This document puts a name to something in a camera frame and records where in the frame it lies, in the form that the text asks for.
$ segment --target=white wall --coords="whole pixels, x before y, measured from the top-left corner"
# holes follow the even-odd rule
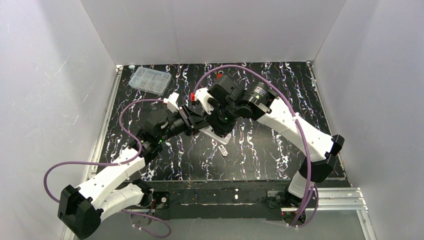
[[[377,239],[424,239],[423,9],[416,0],[348,0],[314,63]]]
[[[44,192],[53,164],[87,161],[109,96],[114,64],[79,0],[7,0],[0,6],[0,233],[60,239],[58,204]],[[85,168],[61,167],[56,197]]]
[[[115,64],[308,61],[346,0],[81,0]]]

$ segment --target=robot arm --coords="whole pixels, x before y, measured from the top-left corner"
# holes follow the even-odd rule
[[[299,120],[307,140],[312,169],[311,186],[320,183],[333,171],[336,155],[344,139],[325,134],[301,117],[292,117],[289,108],[277,93],[262,82],[247,89],[237,85],[226,75],[220,76],[209,88],[201,88],[191,96],[193,104],[201,104],[204,112],[199,115],[187,106],[178,107],[177,93],[164,99],[169,112],[153,110],[147,116],[137,137],[143,151],[135,160],[108,166],[93,178],[76,188],[68,185],[60,195],[58,217],[79,237],[89,237],[100,223],[110,215],[129,206],[146,206],[152,190],[141,180],[133,181],[127,187],[115,190],[136,171],[144,168],[162,151],[162,142],[185,133],[192,136],[202,132],[222,144],[230,140],[230,132],[238,118],[258,121],[285,137],[305,153],[303,141],[295,120]],[[121,163],[138,153],[133,142],[124,149],[113,163]],[[306,186],[306,160],[292,178],[285,191],[285,198],[300,203]]]
[[[250,118],[274,129],[306,155],[301,134],[295,124],[295,120],[298,120],[311,159],[309,187],[324,181],[334,170],[337,163],[336,155],[345,141],[340,135],[330,136],[319,131],[299,116],[293,117],[284,101],[262,82],[254,83],[244,89],[228,76],[222,75],[210,88],[198,89],[194,101],[203,106],[205,119],[218,135],[210,136],[221,140],[220,142],[222,137],[233,129],[237,118]],[[307,183],[307,170],[305,158],[301,168],[291,179],[285,197],[294,198],[296,202],[301,201]]]

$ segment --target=table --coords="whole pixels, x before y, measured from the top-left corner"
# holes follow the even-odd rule
[[[210,69],[229,63],[213,64],[169,64],[144,65],[171,74],[171,82],[163,96],[132,89],[128,83],[137,70],[125,66],[122,70],[107,134],[99,162],[110,163],[128,145],[130,137],[122,132],[118,117],[129,103],[140,99],[163,99],[172,92],[179,93],[178,104],[189,105],[189,94],[196,82]],[[231,63],[247,67],[268,79],[289,99],[294,110],[308,123],[326,134],[330,134],[316,83],[306,62],[257,62]],[[242,85],[259,81],[240,69],[225,69]],[[207,78],[203,87],[210,86],[216,73]],[[161,103],[141,103],[129,109],[123,123],[134,134],[143,123],[143,117],[155,108],[163,108]],[[163,151],[147,167],[136,172],[131,179],[146,181],[181,180],[289,180],[305,159],[304,154],[280,134],[250,119],[239,119],[232,132],[231,140],[225,146],[227,157],[222,157],[215,140],[200,133],[195,137],[184,134],[173,137],[163,144]],[[346,178],[340,160],[329,178]]]

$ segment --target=black end cap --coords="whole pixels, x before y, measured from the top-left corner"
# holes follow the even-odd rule
[[[336,156],[340,150],[342,150],[343,144],[345,143],[345,138],[340,135],[332,136],[331,140],[334,142],[330,151],[330,154]]]
[[[311,162],[310,180],[312,182],[322,183],[336,167],[336,163],[337,163],[336,156],[332,154],[327,154],[327,155],[328,157],[325,160]],[[306,157],[302,163],[302,166],[300,166],[299,173],[305,179],[307,178],[308,165],[307,165]]]
[[[73,186],[66,186],[60,194],[57,216],[81,240],[92,235],[101,223],[100,211]]]

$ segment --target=clear plastic box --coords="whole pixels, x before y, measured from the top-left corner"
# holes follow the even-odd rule
[[[170,81],[171,74],[140,66],[129,80],[129,85],[133,89],[162,96]]]

